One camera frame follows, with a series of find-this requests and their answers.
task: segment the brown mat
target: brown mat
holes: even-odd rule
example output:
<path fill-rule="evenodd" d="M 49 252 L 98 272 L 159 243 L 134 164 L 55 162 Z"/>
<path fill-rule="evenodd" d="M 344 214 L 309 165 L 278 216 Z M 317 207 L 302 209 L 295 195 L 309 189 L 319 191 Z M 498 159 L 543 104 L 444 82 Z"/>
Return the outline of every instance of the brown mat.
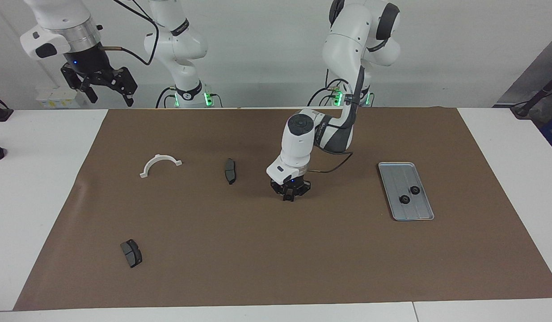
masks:
<path fill-rule="evenodd" d="M 457 110 L 358 114 L 354 156 L 282 202 L 291 110 L 110 110 L 15 310 L 552 297 L 552 274 Z M 146 161 L 170 154 L 184 165 Z M 236 161 L 229 186 L 224 162 Z M 312 167 L 342 157 L 313 152 Z M 380 161 L 413 161 L 435 220 L 392 219 Z M 143 263 L 130 269 L 120 243 Z"/>

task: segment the metal tray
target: metal tray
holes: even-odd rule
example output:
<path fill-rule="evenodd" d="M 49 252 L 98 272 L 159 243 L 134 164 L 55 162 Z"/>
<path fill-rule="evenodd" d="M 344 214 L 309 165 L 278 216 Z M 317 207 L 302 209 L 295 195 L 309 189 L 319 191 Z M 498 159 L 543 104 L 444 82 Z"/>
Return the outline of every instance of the metal tray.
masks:
<path fill-rule="evenodd" d="M 381 162 L 379 172 L 395 220 L 433 220 L 435 215 L 429 204 L 417 168 L 411 162 Z"/>

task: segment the white wall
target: white wall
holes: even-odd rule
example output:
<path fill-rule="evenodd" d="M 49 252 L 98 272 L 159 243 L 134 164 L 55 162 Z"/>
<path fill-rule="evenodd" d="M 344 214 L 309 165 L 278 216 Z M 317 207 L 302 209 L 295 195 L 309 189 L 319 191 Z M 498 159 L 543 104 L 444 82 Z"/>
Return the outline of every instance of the white wall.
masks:
<path fill-rule="evenodd" d="M 105 27 L 104 45 L 147 57 L 143 36 L 150 24 L 110 0 L 83 1 Z M 392 67 L 375 69 L 378 106 L 492 106 L 552 40 L 552 0 L 392 1 L 402 11 L 395 35 L 402 55 Z M 323 85 L 321 47 L 330 3 L 182 0 L 191 26 L 210 45 L 208 55 L 196 61 L 202 79 L 225 106 L 306 104 Z M 42 69 L 23 55 L 16 37 L 34 25 L 22 0 L 0 0 L 0 97 L 17 108 L 38 107 L 32 88 L 65 83 L 59 73 L 63 57 L 45 59 Z M 172 83 L 158 62 L 145 67 L 125 53 L 110 58 L 113 67 L 127 66 L 139 83 L 135 107 L 153 106 L 160 89 Z M 96 106 L 125 107 L 120 95 L 97 91 Z"/>

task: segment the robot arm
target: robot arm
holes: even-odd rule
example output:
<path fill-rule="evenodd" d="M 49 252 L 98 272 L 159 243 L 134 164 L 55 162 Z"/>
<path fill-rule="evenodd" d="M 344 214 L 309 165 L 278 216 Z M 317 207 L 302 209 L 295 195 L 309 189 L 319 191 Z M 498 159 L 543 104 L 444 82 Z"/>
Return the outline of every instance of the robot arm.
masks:
<path fill-rule="evenodd" d="M 20 37 L 22 47 L 32 59 L 62 54 L 67 63 L 61 72 L 72 89 L 84 92 L 91 102 L 97 95 L 90 85 L 102 85 L 120 93 L 127 106 L 137 83 L 126 67 L 113 69 L 101 49 L 101 26 L 81 0 L 24 0 L 38 25 Z"/>
<path fill-rule="evenodd" d="M 194 64 L 190 59 L 206 55 L 208 43 L 190 26 L 177 0 L 149 0 L 155 21 L 161 26 L 155 57 L 167 67 L 174 79 L 176 98 L 180 107 L 198 108 L 213 104 L 206 93 Z M 145 50 L 150 53 L 155 43 L 154 34 L 145 37 Z"/>
<path fill-rule="evenodd" d="M 293 201 L 311 184 L 303 179 L 308 171 L 313 145 L 332 154 L 347 154 L 351 144 L 357 108 L 368 95 L 371 63 L 391 65 L 400 52 L 389 41 L 399 24 L 399 9 L 381 0 L 334 0 L 329 19 L 332 24 L 323 47 L 323 59 L 331 72 L 346 82 L 337 100 L 341 116 L 333 118 L 304 109 L 288 119 L 282 136 L 282 151 L 266 169 L 271 186 L 284 200 Z"/>

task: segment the white curved object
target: white curved object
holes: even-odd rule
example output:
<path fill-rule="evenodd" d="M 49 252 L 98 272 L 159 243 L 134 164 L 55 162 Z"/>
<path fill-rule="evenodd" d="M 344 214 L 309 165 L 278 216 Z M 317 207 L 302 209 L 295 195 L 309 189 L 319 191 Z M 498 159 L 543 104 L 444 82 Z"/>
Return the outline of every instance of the white curved object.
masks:
<path fill-rule="evenodd" d="M 157 154 L 157 155 L 155 155 L 155 157 L 153 159 L 150 159 L 149 162 L 147 162 L 147 164 L 145 165 L 145 169 L 144 169 L 143 173 L 141 173 L 141 178 L 149 177 L 149 169 L 151 167 L 153 167 L 153 164 L 157 163 L 158 161 L 163 161 L 163 160 L 173 161 L 176 164 L 177 167 L 179 165 L 182 165 L 181 160 L 174 159 L 174 157 L 171 157 L 170 155 Z"/>

